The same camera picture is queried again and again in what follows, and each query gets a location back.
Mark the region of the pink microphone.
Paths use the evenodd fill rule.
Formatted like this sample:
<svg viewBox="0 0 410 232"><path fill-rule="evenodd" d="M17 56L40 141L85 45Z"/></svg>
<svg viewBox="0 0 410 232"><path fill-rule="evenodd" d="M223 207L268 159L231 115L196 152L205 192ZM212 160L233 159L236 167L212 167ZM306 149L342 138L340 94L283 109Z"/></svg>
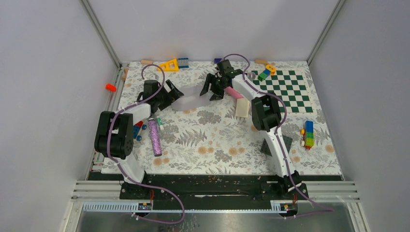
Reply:
<svg viewBox="0 0 410 232"><path fill-rule="evenodd" d="M226 87L224 91L228 93L229 95L231 95L236 100L244 98L238 91L236 91L230 86Z"/></svg>

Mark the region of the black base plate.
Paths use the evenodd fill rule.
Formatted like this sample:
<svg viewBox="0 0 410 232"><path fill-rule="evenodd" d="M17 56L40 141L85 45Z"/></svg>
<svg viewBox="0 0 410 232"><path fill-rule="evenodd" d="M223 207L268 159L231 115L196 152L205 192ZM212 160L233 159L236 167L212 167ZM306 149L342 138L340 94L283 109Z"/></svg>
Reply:
<svg viewBox="0 0 410 232"><path fill-rule="evenodd" d="M93 184L113 184L121 200L147 200L159 209L267 209L272 200L302 200L297 190L283 192L276 175L148 174L143 186L118 174L92 174Z"/></svg>

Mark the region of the multicolour brick stack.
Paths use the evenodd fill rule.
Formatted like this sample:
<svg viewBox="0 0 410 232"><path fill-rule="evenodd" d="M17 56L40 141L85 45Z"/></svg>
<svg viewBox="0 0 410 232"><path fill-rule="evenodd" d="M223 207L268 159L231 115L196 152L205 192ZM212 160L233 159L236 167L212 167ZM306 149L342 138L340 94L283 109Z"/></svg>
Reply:
<svg viewBox="0 0 410 232"><path fill-rule="evenodd" d="M315 144L315 139L312 121L307 120L305 122L304 127L300 130L300 134L303 136L300 145L304 147L306 150L310 150L311 148L313 148Z"/></svg>

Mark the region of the grey and blue brick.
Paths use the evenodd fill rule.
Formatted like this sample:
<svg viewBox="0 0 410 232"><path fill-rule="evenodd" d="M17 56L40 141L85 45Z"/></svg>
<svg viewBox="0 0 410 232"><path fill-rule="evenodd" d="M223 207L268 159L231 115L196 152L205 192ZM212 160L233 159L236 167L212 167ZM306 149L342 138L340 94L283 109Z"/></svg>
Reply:
<svg viewBox="0 0 410 232"><path fill-rule="evenodd" d="M184 69L189 67L189 59L188 58L178 58L177 65L179 69Z"/></svg>

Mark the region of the aluminium side rail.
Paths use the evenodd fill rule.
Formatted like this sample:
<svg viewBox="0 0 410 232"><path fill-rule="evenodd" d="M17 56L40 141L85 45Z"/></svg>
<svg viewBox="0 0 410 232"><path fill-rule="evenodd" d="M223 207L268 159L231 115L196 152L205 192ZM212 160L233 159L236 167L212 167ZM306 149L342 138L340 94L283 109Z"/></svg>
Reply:
<svg viewBox="0 0 410 232"><path fill-rule="evenodd" d="M119 97L124 84L122 81L123 70L128 68L127 65L122 65L118 69L117 77L112 85L117 87L116 92L110 92L110 100L108 110L100 113L97 130L94 139L94 150L97 153L107 158L107 150L110 150L112 158L124 160L131 152L133 141L131 138L131 116L120 115L115 120L113 128L111 124L116 114L116 106L118 106Z"/></svg>

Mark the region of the blue red toy car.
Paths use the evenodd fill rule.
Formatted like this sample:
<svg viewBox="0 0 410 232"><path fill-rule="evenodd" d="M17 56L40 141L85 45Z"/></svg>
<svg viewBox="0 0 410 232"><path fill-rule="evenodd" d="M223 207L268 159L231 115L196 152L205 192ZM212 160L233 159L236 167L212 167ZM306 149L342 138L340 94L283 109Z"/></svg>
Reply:
<svg viewBox="0 0 410 232"><path fill-rule="evenodd" d="M134 124L133 126L133 137L136 141L141 141L142 136L141 133L142 131L147 129L147 125L144 123L144 121L139 121L138 123Z"/></svg>

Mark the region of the dark grey studded baseplate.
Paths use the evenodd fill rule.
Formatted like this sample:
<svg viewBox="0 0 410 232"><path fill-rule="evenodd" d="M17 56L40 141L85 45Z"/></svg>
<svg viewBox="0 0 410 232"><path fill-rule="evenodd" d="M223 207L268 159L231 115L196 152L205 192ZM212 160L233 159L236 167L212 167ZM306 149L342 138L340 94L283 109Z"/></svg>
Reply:
<svg viewBox="0 0 410 232"><path fill-rule="evenodd" d="M287 150L287 152L289 153L290 150L291 150L291 145L292 145L293 139L292 139L291 137L288 137L288 136L285 136L285 135L283 135L282 138L283 138L283 143L284 143L284 145L285 145L285 147L286 147L286 150ZM268 146L268 144L267 144L266 139L263 140L263 143L262 143L262 147L261 147L261 149L260 149L260 152L261 152L262 154L266 155L266 156L272 156L271 151L270 151L270 149L269 149L269 146Z"/></svg>

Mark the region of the light wooden block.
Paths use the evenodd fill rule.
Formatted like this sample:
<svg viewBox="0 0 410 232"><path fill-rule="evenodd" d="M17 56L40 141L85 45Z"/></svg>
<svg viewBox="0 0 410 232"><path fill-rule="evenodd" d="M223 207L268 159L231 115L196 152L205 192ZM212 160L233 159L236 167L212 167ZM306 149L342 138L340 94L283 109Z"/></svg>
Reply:
<svg viewBox="0 0 410 232"><path fill-rule="evenodd" d="M152 60L147 60L147 59L142 59L142 60L140 60L140 63L141 63L142 65L149 65L149 64L153 64L154 61L152 61Z"/></svg>

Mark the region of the yellow triangle shape toy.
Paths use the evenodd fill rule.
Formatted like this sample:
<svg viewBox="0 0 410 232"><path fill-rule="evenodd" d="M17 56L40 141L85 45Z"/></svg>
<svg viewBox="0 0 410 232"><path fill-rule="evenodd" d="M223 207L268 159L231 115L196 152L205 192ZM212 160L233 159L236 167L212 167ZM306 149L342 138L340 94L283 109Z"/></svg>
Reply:
<svg viewBox="0 0 410 232"><path fill-rule="evenodd" d="M170 61L159 64L159 67L164 72L178 72L179 71L179 66L178 66L176 58L172 59Z"/></svg>

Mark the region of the green blue toy brick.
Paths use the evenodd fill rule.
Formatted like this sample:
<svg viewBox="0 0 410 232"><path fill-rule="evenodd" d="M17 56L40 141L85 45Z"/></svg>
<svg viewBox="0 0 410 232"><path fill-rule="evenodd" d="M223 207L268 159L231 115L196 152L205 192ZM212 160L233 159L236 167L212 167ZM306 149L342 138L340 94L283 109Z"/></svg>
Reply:
<svg viewBox="0 0 410 232"><path fill-rule="evenodd" d="M259 80L260 82L264 81L267 77L270 76L270 73L271 73L270 70L268 70L268 69L264 70L262 73L260 73L260 74L258 75L258 80Z"/></svg>

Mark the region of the black microphone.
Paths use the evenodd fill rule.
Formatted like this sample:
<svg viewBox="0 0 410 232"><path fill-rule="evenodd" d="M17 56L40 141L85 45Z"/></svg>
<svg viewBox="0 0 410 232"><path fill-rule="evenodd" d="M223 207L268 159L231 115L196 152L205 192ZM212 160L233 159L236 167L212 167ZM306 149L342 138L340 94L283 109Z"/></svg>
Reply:
<svg viewBox="0 0 410 232"><path fill-rule="evenodd" d="M245 77L248 78L250 81L253 81L256 77L256 74L254 72L245 72L244 73Z"/></svg>

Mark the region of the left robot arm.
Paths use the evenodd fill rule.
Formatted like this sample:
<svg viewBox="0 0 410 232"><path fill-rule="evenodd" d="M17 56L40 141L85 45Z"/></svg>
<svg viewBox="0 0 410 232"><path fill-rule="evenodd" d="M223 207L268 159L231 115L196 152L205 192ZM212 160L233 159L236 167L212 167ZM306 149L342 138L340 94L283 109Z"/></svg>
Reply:
<svg viewBox="0 0 410 232"><path fill-rule="evenodd" d="M170 80L164 83L169 87L168 90L159 81L146 80L134 104L117 112L103 111L97 126L95 150L114 162L125 182L133 184L131 191L139 199L149 195L150 186L143 181L145 170L132 157L133 144L138 137L136 124L142 123L139 131L148 129L154 156L161 156L159 125L155 113L184 96Z"/></svg>

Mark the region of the green white chessboard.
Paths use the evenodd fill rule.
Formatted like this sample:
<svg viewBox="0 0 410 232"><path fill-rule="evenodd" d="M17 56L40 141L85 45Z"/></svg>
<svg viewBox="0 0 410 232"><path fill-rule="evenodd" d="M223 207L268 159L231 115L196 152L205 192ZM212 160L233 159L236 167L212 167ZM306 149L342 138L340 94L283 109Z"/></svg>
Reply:
<svg viewBox="0 0 410 232"><path fill-rule="evenodd" d="M309 87L302 70L278 70L274 75L260 82L257 78L253 83L263 92L274 93L284 102L280 111L288 114L314 114L315 109L309 93Z"/></svg>

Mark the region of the wooden block by rail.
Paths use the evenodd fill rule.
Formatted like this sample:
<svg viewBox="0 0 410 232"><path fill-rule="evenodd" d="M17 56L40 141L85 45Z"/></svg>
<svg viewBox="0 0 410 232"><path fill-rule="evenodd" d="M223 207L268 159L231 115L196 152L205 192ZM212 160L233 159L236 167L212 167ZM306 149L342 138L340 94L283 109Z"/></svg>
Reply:
<svg viewBox="0 0 410 232"><path fill-rule="evenodd" d="M127 78L128 71L129 71L128 68L125 68L125 69L123 70L123 76L122 76L121 79L122 79L122 81L124 81L124 82L125 82L125 80L126 80L126 78Z"/></svg>

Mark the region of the purple glitter microphone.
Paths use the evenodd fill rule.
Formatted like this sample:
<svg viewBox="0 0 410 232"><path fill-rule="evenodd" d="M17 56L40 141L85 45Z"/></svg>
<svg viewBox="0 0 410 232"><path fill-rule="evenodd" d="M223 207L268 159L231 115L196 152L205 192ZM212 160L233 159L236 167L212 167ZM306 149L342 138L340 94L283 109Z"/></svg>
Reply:
<svg viewBox="0 0 410 232"><path fill-rule="evenodd" d="M157 128L157 124L154 118L148 119L149 136L152 143L153 154L155 157L162 155L161 141Z"/></svg>

